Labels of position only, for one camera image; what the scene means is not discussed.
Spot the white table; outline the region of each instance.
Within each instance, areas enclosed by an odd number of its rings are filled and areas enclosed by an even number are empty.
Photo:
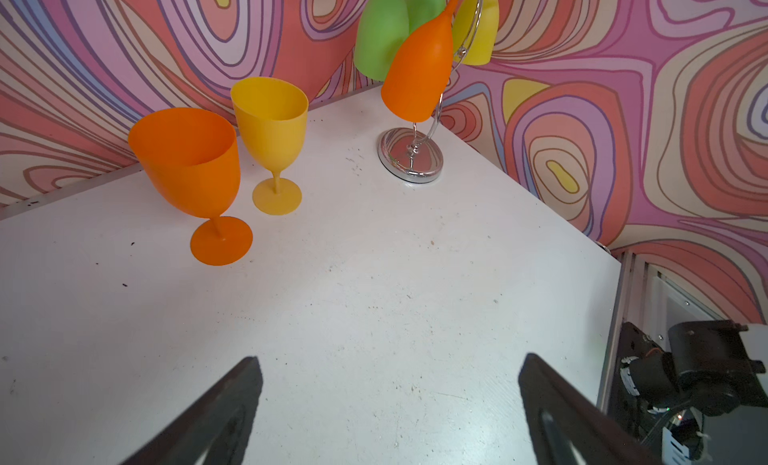
[[[443,127],[442,176],[401,182],[392,126],[379,89],[312,111],[283,217],[241,149],[226,267],[143,172],[0,222],[2,461],[119,463],[257,355],[246,463],[533,463],[523,358],[594,401],[619,264]]]

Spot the psychedelic wallpaper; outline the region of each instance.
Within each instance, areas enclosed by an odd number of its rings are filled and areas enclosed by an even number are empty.
[[[141,116],[234,121],[245,76],[315,102],[366,0],[0,0],[0,206],[134,163]],[[443,123],[571,224],[742,322],[768,310],[768,0],[499,0]]]

